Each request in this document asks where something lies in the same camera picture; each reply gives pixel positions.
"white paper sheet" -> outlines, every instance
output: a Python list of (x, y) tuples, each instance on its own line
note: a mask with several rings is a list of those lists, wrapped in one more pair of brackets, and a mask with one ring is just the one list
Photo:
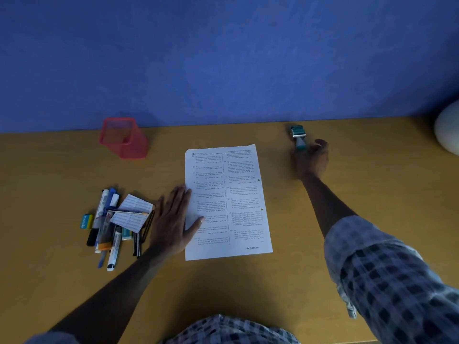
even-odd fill
[[(120, 210), (129, 210), (135, 212), (152, 212), (153, 204), (144, 201), (129, 194), (119, 206)], [(140, 232), (148, 215), (133, 215), (124, 212), (115, 212), (110, 222), (113, 222), (123, 228), (126, 228), (134, 233)]]
[(193, 191), (186, 228), (206, 217), (186, 260), (273, 251), (255, 145), (188, 150), (185, 182)]

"red mesh cup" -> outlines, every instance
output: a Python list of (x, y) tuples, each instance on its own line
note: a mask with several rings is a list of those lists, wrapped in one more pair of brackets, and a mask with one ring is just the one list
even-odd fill
[(142, 159), (148, 151), (148, 140), (134, 118), (106, 118), (99, 143), (121, 159)]

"red pen holder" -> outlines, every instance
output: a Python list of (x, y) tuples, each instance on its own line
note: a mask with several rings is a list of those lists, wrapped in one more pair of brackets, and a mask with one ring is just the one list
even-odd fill
[(148, 139), (134, 118), (106, 118), (99, 143), (107, 146), (121, 159), (142, 159), (148, 151)]

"wooden table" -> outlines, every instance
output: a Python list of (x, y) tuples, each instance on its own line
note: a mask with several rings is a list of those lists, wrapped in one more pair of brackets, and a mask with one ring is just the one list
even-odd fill
[[(423, 255), (459, 287), (459, 157), (442, 149), (423, 119), (302, 122), (330, 143), (324, 181), (351, 208)], [(49, 329), (130, 265), (123, 243), (114, 272), (97, 270), (81, 216), (117, 186), (154, 200), (185, 177), (187, 149), (256, 144), (274, 253), (167, 262), (121, 340), (152, 343), (215, 313), (292, 331), (305, 343), (369, 340), (347, 317), (325, 267), (323, 238), (290, 167), (284, 123), (147, 128), (145, 160), (124, 161), (99, 131), (0, 135), (0, 322), (5, 343)]]

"wall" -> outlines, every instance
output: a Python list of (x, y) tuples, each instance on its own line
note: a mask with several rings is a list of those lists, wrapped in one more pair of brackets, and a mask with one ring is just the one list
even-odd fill
[(0, 6), (0, 132), (411, 115), (459, 92), (459, 0)]

